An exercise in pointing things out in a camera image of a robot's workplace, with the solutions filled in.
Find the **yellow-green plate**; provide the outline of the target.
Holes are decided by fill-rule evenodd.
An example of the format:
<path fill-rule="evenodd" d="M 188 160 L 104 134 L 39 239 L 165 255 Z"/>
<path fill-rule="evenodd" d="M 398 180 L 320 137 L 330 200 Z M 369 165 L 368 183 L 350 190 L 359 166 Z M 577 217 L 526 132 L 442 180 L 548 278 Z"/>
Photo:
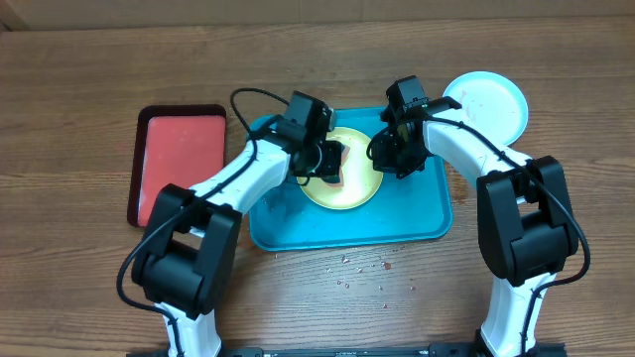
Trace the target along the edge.
<path fill-rule="evenodd" d="M 379 189 L 383 174 L 373 169 L 366 156 L 370 138 L 360 131 L 336 127 L 326 135 L 343 145 L 340 183 L 326 183 L 321 178 L 312 178 L 303 193 L 314 203 L 332 210 L 346 210 L 362 205 Z"/>

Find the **dark green sponge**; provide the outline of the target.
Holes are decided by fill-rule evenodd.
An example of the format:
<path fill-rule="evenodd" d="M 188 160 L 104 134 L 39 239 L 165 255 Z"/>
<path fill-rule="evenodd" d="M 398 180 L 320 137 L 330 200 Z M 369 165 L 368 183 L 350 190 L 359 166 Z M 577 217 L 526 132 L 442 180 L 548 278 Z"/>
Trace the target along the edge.
<path fill-rule="evenodd" d="M 322 181 L 331 187 L 342 187 L 343 186 L 343 172 L 339 171 L 337 174 L 323 177 Z"/>

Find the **light blue plate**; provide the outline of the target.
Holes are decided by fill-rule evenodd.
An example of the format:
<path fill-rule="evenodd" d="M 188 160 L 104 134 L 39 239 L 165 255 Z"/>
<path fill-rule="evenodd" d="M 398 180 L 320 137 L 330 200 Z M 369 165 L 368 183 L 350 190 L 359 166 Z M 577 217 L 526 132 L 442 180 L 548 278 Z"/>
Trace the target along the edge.
<path fill-rule="evenodd" d="M 498 142 L 510 146 L 525 132 L 529 106 L 520 88 L 507 77 L 472 71 L 454 79 L 444 90 L 459 102 L 463 116 Z"/>

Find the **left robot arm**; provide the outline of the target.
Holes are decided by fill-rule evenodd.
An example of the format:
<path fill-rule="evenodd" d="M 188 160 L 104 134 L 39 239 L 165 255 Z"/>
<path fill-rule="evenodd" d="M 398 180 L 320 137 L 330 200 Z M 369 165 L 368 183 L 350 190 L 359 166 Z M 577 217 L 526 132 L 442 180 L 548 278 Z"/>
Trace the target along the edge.
<path fill-rule="evenodd" d="M 190 188 L 170 183 L 160 190 L 116 286 L 129 274 L 147 300 L 120 298 L 163 318 L 169 338 L 163 355 L 221 352 L 214 309 L 230 278 L 244 214 L 289 176 L 337 179 L 343 152 L 337 141 L 250 140 L 214 177 Z"/>

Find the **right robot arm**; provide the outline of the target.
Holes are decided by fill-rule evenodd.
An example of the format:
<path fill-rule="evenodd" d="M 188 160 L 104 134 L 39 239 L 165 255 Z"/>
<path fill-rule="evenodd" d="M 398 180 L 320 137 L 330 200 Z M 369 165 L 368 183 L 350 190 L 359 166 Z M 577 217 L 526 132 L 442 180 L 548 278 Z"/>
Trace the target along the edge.
<path fill-rule="evenodd" d="M 585 274 L 559 278 L 567 258 L 582 250 L 583 268 L 590 263 L 561 164 L 514 151 L 446 105 L 386 109 L 381 119 L 387 126 L 367 149 L 377 169 L 403 177 L 437 156 L 474 185 L 478 246 L 494 276 L 488 312 L 473 341 L 433 344 L 429 354 L 566 355 L 563 344 L 535 338 L 547 290 Z"/>

